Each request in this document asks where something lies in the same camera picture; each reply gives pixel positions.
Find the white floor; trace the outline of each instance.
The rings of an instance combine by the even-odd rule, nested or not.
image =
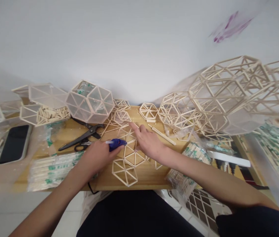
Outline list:
[[[49,192],[0,194],[0,237],[7,237],[48,195]],[[83,192],[79,192],[67,207],[53,236],[76,236],[82,215],[82,201]],[[166,201],[204,236],[208,236],[207,230],[176,200],[167,197]]]

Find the smartphone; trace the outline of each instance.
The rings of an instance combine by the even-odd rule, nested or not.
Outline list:
[[[9,130],[0,156],[0,164],[22,160],[27,153],[32,125],[13,127]]]

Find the purple stain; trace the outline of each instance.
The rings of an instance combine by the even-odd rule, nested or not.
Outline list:
[[[214,37],[215,43],[221,43],[224,39],[240,34],[252,20],[252,15],[241,17],[239,11],[236,11],[226,22],[221,23],[210,36]]]

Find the bamboo skewer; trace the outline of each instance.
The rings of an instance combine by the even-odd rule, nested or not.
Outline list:
[[[176,145],[176,143],[174,141],[172,141],[170,138],[168,138],[166,135],[164,135],[162,132],[160,132],[158,129],[154,128],[153,126],[150,126],[151,129],[157,133],[159,136],[163,137],[164,139],[166,139],[168,142],[170,142],[172,145]]]

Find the black scissors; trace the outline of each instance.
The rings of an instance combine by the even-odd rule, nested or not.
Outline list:
[[[69,147],[71,147],[73,145],[76,145],[76,144],[77,145],[74,148],[75,151],[86,150],[87,147],[92,143],[92,142],[90,142],[88,140],[88,137],[93,136],[96,139],[100,139],[101,138],[101,136],[97,133],[97,129],[99,127],[104,128],[104,124],[101,123],[101,124],[97,124],[95,126],[92,126],[92,125],[90,125],[88,123],[85,123],[85,122],[82,122],[82,121],[80,121],[78,119],[74,119],[73,118],[73,120],[76,121],[77,123],[87,127],[89,130],[86,133],[82,134],[77,139],[75,139],[74,141],[72,141],[72,142],[62,146],[61,148],[59,148],[58,151],[65,150],[65,149],[67,149],[67,148],[69,148]]]

